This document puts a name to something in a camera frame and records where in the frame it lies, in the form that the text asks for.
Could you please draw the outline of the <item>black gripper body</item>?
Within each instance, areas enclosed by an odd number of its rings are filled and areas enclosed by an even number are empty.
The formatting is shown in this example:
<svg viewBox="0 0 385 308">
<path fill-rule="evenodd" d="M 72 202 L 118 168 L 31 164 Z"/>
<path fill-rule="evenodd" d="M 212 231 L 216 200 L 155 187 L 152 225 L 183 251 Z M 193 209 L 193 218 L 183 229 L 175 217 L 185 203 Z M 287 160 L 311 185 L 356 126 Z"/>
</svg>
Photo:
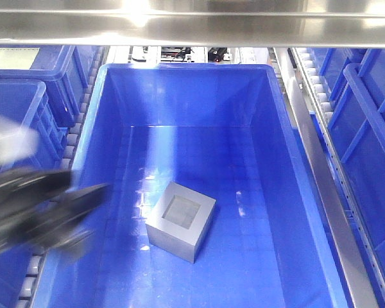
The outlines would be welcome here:
<svg viewBox="0 0 385 308">
<path fill-rule="evenodd" d="M 0 254 L 21 240 L 18 227 L 35 207 L 64 193 L 71 182 L 70 170 L 20 167 L 0 173 Z"/>
</svg>

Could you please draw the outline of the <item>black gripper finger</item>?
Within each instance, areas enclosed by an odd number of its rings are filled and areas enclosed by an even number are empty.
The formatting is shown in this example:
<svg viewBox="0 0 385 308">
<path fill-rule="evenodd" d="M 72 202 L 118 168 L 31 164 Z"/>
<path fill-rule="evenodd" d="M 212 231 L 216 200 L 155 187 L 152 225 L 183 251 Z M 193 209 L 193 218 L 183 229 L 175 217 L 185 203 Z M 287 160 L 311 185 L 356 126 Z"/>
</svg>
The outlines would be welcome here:
<svg viewBox="0 0 385 308">
<path fill-rule="evenodd" d="M 102 183 L 63 193 L 60 201 L 46 211 L 46 221 L 77 225 L 104 202 L 108 191 L 109 185 Z"/>
</svg>

